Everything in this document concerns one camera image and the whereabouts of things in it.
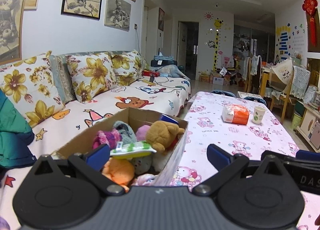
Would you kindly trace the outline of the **small colourful cartoon box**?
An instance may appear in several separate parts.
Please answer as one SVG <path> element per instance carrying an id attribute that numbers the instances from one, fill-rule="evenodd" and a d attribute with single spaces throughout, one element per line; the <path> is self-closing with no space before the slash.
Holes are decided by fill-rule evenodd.
<path id="1" fill-rule="evenodd" d="M 179 125 L 179 122 L 177 120 L 175 120 L 174 118 L 170 117 L 170 116 L 167 116 L 165 114 L 161 114 L 159 119 L 161 121 L 165 121 L 167 123 L 173 123 L 173 124 L 176 124 L 176 125 Z"/>

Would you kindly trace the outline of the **framed sketch picture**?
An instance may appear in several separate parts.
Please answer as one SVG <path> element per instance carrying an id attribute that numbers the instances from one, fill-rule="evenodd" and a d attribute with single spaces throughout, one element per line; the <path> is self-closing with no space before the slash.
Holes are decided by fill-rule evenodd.
<path id="1" fill-rule="evenodd" d="M 124 0 L 106 0 L 104 26 L 130 30 L 131 4 Z"/>

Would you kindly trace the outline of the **white floral fabric item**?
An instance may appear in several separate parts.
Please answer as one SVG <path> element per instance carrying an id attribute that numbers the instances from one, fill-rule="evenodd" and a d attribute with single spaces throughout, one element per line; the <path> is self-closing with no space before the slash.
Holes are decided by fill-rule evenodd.
<path id="1" fill-rule="evenodd" d="M 157 176 L 153 174 L 140 175 L 133 180 L 131 186 L 151 186 L 156 178 Z"/>

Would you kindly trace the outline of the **white paper cup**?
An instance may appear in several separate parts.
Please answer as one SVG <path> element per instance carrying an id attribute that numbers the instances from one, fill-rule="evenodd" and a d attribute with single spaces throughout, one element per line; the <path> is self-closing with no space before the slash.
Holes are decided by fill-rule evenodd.
<path id="1" fill-rule="evenodd" d="M 255 124 L 258 124 L 258 125 L 261 124 L 265 112 L 266 112 L 266 109 L 264 107 L 255 106 L 254 111 L 253 111 L 252 122 Z"/>

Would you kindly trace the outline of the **orange white tissue pack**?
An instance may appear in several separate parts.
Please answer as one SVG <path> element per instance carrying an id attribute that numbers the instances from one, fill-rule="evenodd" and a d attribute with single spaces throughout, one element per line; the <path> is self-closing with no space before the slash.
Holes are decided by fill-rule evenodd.
<path id="1" fill-rule="evenodd" d="M 247 125 L 249 120 L 249 110 L 242 105 L 227 105 L 223 107 L 222 119 L 226 123 Z"/>

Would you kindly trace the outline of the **green white striped cloth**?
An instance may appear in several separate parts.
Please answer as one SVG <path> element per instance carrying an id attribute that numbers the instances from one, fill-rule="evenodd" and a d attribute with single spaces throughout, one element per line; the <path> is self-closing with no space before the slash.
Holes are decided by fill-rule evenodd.
<path id="1" fill-rule="evenodd" d="M 118 142 L 115 149 L 110 151 L 110 156 L 115 159 L 130 159 L 135 157 L 149 156 L 157 151 L 146 141 L 123 144 Z"/>

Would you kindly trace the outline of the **white fluffy slipper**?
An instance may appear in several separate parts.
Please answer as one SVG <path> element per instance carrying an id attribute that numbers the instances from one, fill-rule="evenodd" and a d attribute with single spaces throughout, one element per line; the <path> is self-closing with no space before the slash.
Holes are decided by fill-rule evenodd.
<path id="1" fill-rule="evenodd" d="M 152 155 L 132 158 L 131 164 L 135 167 L 135 174 L 142 175 L 149 171 L 152 165 Z"/>

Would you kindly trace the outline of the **white fluffy pompom toy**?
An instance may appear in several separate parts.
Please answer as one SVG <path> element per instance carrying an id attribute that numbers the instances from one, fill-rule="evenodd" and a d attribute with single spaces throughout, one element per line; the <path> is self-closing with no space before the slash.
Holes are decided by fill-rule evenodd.
<path id="1" fill-rule="evenodd" d="M 152 167 L 154 171 L 160 173 L 165 165 L 167 164 L 169 158 L 171 157 L 172 151 L 165 151 L 163 153 L 155 153 L 152 157 Z"/>

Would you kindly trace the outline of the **orange plush toy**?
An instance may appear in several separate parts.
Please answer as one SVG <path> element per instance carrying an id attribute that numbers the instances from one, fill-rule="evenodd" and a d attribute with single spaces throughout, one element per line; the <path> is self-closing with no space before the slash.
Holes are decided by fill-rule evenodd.
<path id="1" fill-rule="evenodd" d="M 110 158 L 101 173 L 128 192 L 128 185 L 135 176 L 135 167 L 127 159 Z"/>

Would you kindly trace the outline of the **pink purple knitted hat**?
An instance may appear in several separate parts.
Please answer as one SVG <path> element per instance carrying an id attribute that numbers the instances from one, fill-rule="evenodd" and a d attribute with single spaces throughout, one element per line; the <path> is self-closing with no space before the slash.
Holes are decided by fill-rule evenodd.
<path id="1" fill-rule="evenodd" d="M 118 142 L 122 141 L 122 136 L 118 130 L 98 131 L 92 144 L 92 149 L 98 148 L 100 145 L 106 144 L 111 150 L 115 149 Z"/>

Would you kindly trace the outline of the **grey-green knitted item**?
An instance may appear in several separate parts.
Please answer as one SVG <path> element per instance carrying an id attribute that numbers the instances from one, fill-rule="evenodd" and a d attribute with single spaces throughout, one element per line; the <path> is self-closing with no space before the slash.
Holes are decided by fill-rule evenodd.
<path id="1" fill-rule="evenodd" d="M 138 142 L 135 132 L 129 124 L 123 121 L 116 121 L 113 125 L 113 128 L 121 135 L 121 141 L 123 144 Z"/>

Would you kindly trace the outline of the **brown plush toy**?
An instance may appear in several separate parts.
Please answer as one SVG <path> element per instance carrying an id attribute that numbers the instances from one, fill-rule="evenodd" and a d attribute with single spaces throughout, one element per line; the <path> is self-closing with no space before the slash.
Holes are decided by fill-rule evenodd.
<path id="1" fill-rule="evenodd" d="M 185 129 L 180 128 L 175 123 L 166 121 L 154 122 L 145 135 L 145 141 L 151 145 L 157 153 L 163 153 L 176 139 L 177 136 L 184 134 Z"/>

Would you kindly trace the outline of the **yellow floral cushion near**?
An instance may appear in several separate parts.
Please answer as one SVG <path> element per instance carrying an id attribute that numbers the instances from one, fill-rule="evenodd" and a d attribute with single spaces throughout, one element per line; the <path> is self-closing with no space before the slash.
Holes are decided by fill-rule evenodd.
<path id="1" fill-rule="evenodd" d="M 66 62 L 76 99 L 83 104 L 117 85 L 111 56 L 106 52 L 68 55 Z"/>

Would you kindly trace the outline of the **cardboard box with plastic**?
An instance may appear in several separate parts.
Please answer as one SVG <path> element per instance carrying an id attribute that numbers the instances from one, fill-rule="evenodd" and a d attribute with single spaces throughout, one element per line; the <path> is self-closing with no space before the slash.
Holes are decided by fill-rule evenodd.
<path id="1" fill-rule="evenodd" d="M 125 108 L 99 120 L 54 152 L 67 159 L 105 148 L 90 165 L 102 175 L 128 189 L 130 186 L 168 187 L 182 158 L 188 122 L 162 113 Z"/>

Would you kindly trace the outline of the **pink plush ball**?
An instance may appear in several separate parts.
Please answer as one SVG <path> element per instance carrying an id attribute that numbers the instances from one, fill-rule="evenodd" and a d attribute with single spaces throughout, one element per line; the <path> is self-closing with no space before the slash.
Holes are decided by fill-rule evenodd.
<path id="1" fill-rule="evenodd" d="M 146 133 L 148 132 L 149 128 L 150 128 L 150 125 L 143 125 L 137 130 L 136 138 L 138 142 L 145 140 Z"/>

